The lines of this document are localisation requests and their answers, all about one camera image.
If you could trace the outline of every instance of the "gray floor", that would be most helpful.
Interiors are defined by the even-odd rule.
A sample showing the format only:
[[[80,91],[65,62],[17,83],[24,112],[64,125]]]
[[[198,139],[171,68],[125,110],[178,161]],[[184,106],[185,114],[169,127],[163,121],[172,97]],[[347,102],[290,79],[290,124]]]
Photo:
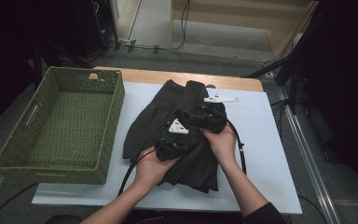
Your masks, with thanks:
[[[150,7],[150,5],[147,5],[146,2],[151,4],[154,0],[144,0],[140,17],[150,16],[150,14],[155,15],[155,13],[148,11],[147,7]],[[159,44],[164,47],[163,44],[167,43],[163,41],[166,35],[156,32],[148,33],[146,31],[151,30],[151,28],[146,26],[146,21],[150,20],[144,20],[144,24],[141,23],[142,20],[138,20],[133,37],[137,39],[137,44]],[[156,21],[156,23],[160,24],[160,27],[166,26],[164,22],[158,23]],[[262,33],[258,30],[241,30],[241,32],[246,33],[246,38],[244,38],[246,41],[243,40],[244,42],[242,43],[241,39],[238,40],[239,43],[243,44],[243,50],[238,50],[236,48],[237,44],[232,46],[228,44],[233,43],[233,39],[226,41],[227,34],[229,34],[229,38],[232,37],[234,39],[242,36],[242,34],[234,31],[235,27],[217,29],[225,30],[225,32],[213,33],[213,30],[216,29],[215,26],[207,24],[205,32],[202,32],[205,23],[197,25],[197,29],[194,30],[190,25],[188,26],[187,33],[189,37],[187,41],[190,44],[186,44],[185,52],[160,51],[155,54],[153,50],[134,49],[128,52],[128,49],[121,48],[119,50],[109,50],[101,54],[98,59],[92,62],[92,65],[238,77],[253,73],[257,70],[258,63],[272,59],[269,46],[265,42],[266,39],[265,37],[262,38]],[[202,34],[200,38],[209,39],[209,42],[197,42],[197,34]],[[175,33],[174,39],[180,39],[180,32]],[[75,67],[77,65],[65,60],[65,66]],[[260,79],[269,100],[272,103],[280,100],[278,87],[273,81],[264,77],[260,77]],[[30,86],[1,116],[0,149],[24,107],[28,104],[33,92],[34,87]],[[307,137],[313,159],[315,159],[322,173],[341,223],[358,223],[358,175],[345,164],[333,164],[324,159],[323,144],[312,128],[310,120],[304,115],[301,106],[298,107],[297,112],[297,118],[300,121],[303,133]],[[308,170],[299,153],[296,139],[286,116],[282,117],[282,144],[299,194],[307,197],[320,207],[314,187],[310,181]],[[0,187],[0,204],[9,198],[10,195],[15,194],[24,187],[25,185],[4,179]],[[35,188],[27,191],[2,210],[0,213],[0,223],[44,223],[49,217],[57,214],[74,214],[80,217],[87,217],[98,209],[98,207],[90,206],[32,205],[31,200],[34,191]],[[321,216],[310,203],[304,200],[300,201],[304,214],[292,216],[293,223],[323,223]]]

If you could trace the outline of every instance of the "gray carpet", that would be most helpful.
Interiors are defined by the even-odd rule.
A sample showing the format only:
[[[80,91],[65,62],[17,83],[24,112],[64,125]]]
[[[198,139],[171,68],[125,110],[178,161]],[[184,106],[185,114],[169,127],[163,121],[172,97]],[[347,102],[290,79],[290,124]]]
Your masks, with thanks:
[[[253,73],[256,70],[256,64],[256,61],[180,52],[160,51],[154,54],[153,50],[145,49],[135,49],[133,52],[128,52],[126,48],[108,50],[92,62],[94,66],[189,72],[231,77]],[[77,67],[76,64],[67,60],[65,60],[64,65]],[[261,79],[269,100],[272,103],[279,101],[277,86],[271,81]],[[34,87],[30,86],[1,116],[0,149],[20,117],[22,110],[32,97],[33,90]],[[301,106],[297,109],[297,112],[303,132],[307,136],[310,148],[312,149],[314,159],[323,174],[325,184],[336,205],[341,223],[358,223],[357,174],[345,164],[333,164],[324,159],[323,146],[317,133],[313,130],[309,119],[304,115]],[[286,116],[282,117],[282,144],[299,193],[320,208],[308,171],[302,161]],[[0,204],[24,187],[26,186],[5,179],[0,187]],[[98,209],[98,207],[92,206],[32,205],[31,200],[34,191],[35,188],[30,189],[6,206],[0,213],[0,223],[45,223],[49,217],[58,214],[73,214],[84,218]],[[293,223],[323,223],[322,217],[310,203],[304,200],[300,201],[304,214],[292,216]]]

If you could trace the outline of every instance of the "green woven basket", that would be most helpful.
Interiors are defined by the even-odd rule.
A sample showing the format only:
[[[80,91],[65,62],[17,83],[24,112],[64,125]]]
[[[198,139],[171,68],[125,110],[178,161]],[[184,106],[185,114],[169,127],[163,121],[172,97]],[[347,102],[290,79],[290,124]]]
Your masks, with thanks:
[[[50,67],[0,152],[0,174],[104,184],[124,93],[120,71]]]

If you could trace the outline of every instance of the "white object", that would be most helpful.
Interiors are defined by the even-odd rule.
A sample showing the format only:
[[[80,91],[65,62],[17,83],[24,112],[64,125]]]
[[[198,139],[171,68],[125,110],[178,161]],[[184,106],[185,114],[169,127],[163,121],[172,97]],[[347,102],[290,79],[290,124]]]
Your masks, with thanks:
[[[207,103],[227,103],[227,102],[238,102],[238,97],[231,98],[226,96],[220,96],[216,94],[215,96],[205,97],[204,102]]]
[[[124,175],[130,166],[129,160],[122,159],[128,129],[161,89],[161,85],[158,84],[130,82],[124,82],[124,87],[126,94],[117,125],[106,184],[39,184],[33,203],[106,205],[117,197]],[[245,143],[243,151],[249,178],[281,213],[301,214],[296,188],[272,117],[267,94],[258,91],[208,89],[210,95],[218,91],[225,95],[237,95],[241,100],[241,104],[226,104],[226,111],[241,141]],[[238,149],[236,149],[236,158],[241,166]],[[126,188],[132,183],[135,173],[135,170],[132,171]],[[217,170],[217,182],[219,191],[210,191],[207,194],[189,186],[172,186],[165,183],[155,187],[135,207],[176,211],[240,211],[220,166]]]
[[[170,133],[185,133],[188,134],[188,129],[186,129],[183,124],[179,122],[179,119],[175,119],[168,130]]]

